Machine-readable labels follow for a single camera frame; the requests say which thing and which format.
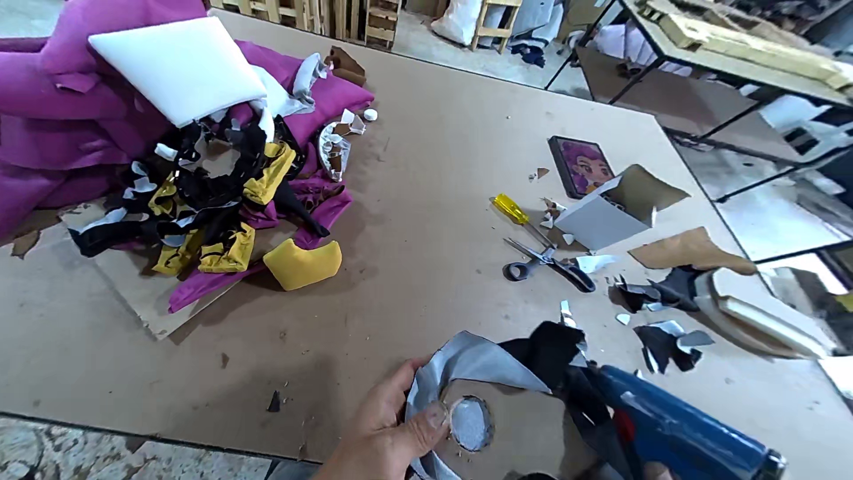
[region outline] yellow fabric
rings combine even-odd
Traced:
[[[199,271],[205,273],[245,272],[252,257],[255,245],[255,229],[240,223],[242,231],[236,231],[231,238],[234,244],[228,251],[221,243],[201,247]]]
[[[249,179],[243,184],[243,196],[258,205],[266,205],[272,201],[278,185],[296,158],[296,152],[286,143],[267,143],[264,146],[264,155],[275,159],[263,170],[260,179]]]
[[[836,295],[835,300],[838,300],[838,303],[843,305],[845,310],[853,312],[853,292]]]
[[[204,240],[204,235],[201,234],[201,230],[191,230],[183,239],[183,244],[180,247],[163,245],[160,249],[160,259],[157,260],[157,265],[152,266],[151,269],[166,275],[178,275],[193,261],[202,240]]]
[[[264,255],[264,263],[284,290],[296,290],[333,277],[340,262],[340,245],[335,241],[319,249],[302,250],[289,238]]]
[[[177,187],[173,183],[174,178],[174,174],[170,173],[166,180],[163,180],[163,184],[154,192],[154,196],[151,197],[151,200],[148,201],[148,208],[151,208],[154,215],[169,214],[174,207],[174,202],[171,198],[163,202],[162,205],[155,202],[155,200],[162,196],[171,197],[177,193]]]

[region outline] hand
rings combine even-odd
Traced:
[[[315,480],[402,480],[412,460],[426,455],[447,435],[450,415],[441,401],[400,422],[415,371],[428,360],[406,360],[368,392]]]

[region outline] foam piece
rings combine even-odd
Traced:
[[[99,33],[89,43],[179,128],[266,96],[215,17]]]

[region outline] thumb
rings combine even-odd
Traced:
[[[397,453],[409,459],[427,454],[447,435],[450,413],[441,401],[434,401],[404,424],[393,429],[392,445]]]

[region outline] fingernail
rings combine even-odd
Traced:
[[[438,400],[430,403],[426,408],[424,408],[424,415],[426,416],[426,422],[429,426],[433,427],[433,429],[441,428],[449,417],[447,406],[445,406],[442,401]]]

